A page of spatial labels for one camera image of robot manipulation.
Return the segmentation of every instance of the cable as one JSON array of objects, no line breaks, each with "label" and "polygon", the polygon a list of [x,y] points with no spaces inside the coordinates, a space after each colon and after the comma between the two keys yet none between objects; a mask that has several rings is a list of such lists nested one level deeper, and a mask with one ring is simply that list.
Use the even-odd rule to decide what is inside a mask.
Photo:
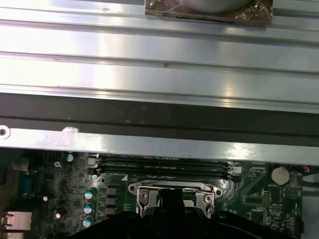
[{"label": "cable", "polygon": [[319,188],[319,182],[303,182],[304,187],[309,187],[309,188]]}]

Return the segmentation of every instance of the capacitor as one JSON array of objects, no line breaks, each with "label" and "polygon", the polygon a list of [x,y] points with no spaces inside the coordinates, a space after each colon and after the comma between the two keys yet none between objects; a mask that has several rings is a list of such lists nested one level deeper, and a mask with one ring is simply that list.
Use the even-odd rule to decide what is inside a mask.
[{"label": "capacitor", "polygon": [[93,217],[92,216],[87,216],[84,221],[83,221],[83,226],[85,228],[90,227],[93,224]]},{"label": "capacitor", "polygon": [[90,214],[93,212],[94,209],[94,205],[93,203],[88,203],[85,207],[84,207],[84,213],[85,214]]},{"label": "capacitor", "polygon": [[92,199],[96,194],[96,190],[94,188],[91,188],[90,190],[86,191],[86,193],[84,194],[84,197],[87,200]]},{"label": "capacitor", "polygon": [[289,182],[289,171],[285,167],[275,168],[271,173],[271,179],[278,185],[284,185]]},{"label": "capacitor", "polygon": [[67,215],[67,210],[65,208],[56,208],[54,210],[54,218],[59,220]]},{"label": "capacitor", "polygon": [[67,154],[66,157],[65,157],[66,161],[67,162],[72,162],[74,157],[71,153]]},{"label": "capacitor", "polygon": [[50,201],[50,200],[53,199],[53,198],[54,198],[54,194],[48,194],[48,195],[44,195],[43,198],[42,198],[42,200],[43,200],[44,202],[48,202],[48,201]]},{"label": "capacitor", "polygon": [[44,236],[43,239],[54,239],[55,234],[53,232],[48,233],[46,236]]}]

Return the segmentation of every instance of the metal sheet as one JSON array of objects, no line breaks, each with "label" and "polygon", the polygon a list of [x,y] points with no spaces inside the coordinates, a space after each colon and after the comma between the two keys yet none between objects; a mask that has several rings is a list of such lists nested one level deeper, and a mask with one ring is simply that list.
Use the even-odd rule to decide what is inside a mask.
[{"label": "metal sheet", "polygon": [[273,24],[255,28],[141,5],[1,2],[0,92],[318,113],[318,12],[278,0]]},{"label": "metal sheet", "polygon": [[1,58],[0,65],[3,67],[0,73],[3,86],[7,82],[19,86],[23,78],[24,85],[28,86],[62,89],[76,86],[77,89],[91,89],[92,94],[101,96],[105,94],[102,90],[97,92],[98,89],[217,97],[227,95],[269,101],[313,102],[318,98],[318,88],[310,87],[318,82],[317,79],[300,81],[297,77],[262,75],[256,79],[254,74],[229,72],[215,72],[212,78],[210,71],[53,61],[38,61],[35,64],[35,61]]},{"label": "metal sheet", "polygon": [[319,148],[12,128],[0,147],[318,165]]}]

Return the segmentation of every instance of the screw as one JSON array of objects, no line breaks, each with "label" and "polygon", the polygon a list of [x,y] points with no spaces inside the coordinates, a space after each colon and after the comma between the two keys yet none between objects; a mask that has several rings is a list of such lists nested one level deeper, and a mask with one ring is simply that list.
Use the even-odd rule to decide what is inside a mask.
[{"label": "screw", "polygon": [[59,161],[56,161],[56,162],[54,163],[54,167],[60,168],[60,167],[61,167],[61,163],[60,163]]},{"label": "screw", "polygon": [[210,203],[212,200],[212,197],[210,195],[205,196],[205,202]]}]

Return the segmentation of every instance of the metal bracket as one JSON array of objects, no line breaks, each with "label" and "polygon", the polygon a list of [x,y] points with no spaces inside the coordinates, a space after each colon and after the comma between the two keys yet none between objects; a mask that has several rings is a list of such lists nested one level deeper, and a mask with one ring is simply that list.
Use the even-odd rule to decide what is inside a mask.
[{"label": "metal bracket", "polygon": [[160,206],[159,192],[164,189],[181,189],[185,194],[194,194],[192,205],[188,205],[190,200],[184,200],[184,203],[202,209],[208,218],[214,213],[215,199],[223,194],[220,188],[210,184],[145,180],[129,186],[129,191],[137,196],[136,212],[143,217],[147,209]]}]

